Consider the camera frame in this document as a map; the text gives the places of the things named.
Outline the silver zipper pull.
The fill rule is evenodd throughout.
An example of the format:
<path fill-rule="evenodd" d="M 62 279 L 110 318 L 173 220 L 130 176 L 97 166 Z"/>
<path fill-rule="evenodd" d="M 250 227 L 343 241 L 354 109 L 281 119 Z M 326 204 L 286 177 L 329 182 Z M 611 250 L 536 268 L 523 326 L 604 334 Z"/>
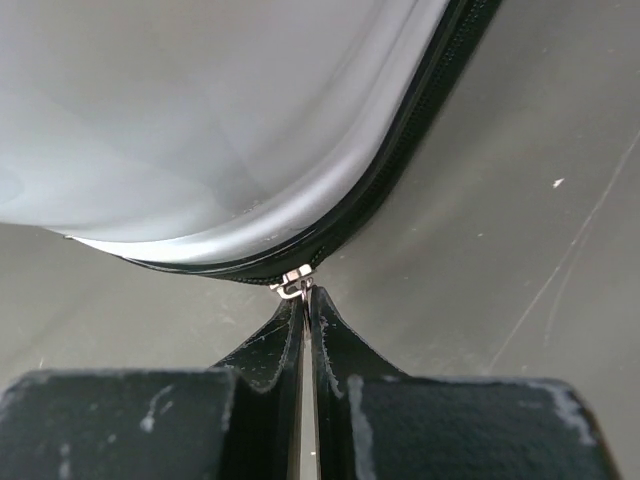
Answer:
<path fill-rule="evenodd" d="M 290 314 L 294 314 L 295 303 L 300 303 L 302 311 L 296 317 L 292 317 L 290 323 L 301 328 L 304 346 L 310 342 L 309 322 L 314 273 L 315 270 L 310 264 L 303 264 L 284 273 L 275 283 L 269 284 L 269 290 L 287 303 Z"/>

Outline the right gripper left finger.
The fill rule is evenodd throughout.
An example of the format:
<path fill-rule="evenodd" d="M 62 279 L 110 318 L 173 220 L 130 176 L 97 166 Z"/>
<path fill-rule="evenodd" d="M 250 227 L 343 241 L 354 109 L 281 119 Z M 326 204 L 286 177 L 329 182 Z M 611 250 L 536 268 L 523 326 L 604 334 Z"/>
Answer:
<path fill-rule="evenodd" d="M 282 301 L 249 339 L 212 366 L 232 372 L 234 397 L 221 479 L 297 479 L 300 476 L 305 306 Z"/>

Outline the black and white suitcase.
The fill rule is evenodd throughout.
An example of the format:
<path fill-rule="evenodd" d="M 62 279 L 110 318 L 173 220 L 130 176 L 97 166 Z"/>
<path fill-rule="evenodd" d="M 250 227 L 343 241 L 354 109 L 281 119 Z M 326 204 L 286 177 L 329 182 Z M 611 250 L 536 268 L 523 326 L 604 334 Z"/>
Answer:
<path fill-rule="evenodd" d="M 1 220 L 267 285 L 381 206 L 496 1 L 5 1 Z"/>

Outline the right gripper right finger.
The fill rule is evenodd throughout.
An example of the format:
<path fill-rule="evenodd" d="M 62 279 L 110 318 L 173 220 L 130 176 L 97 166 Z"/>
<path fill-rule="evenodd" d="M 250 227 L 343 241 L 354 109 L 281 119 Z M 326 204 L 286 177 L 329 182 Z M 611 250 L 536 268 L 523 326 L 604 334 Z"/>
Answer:
<path fill-rule="evenodd" d="M 343 320 L 325 288 L 311 288 L 308 308 L 318 474 L 321 479 L 354 479 L 348 378 L 406 378 L 408 374 L 380 355 Z"/>

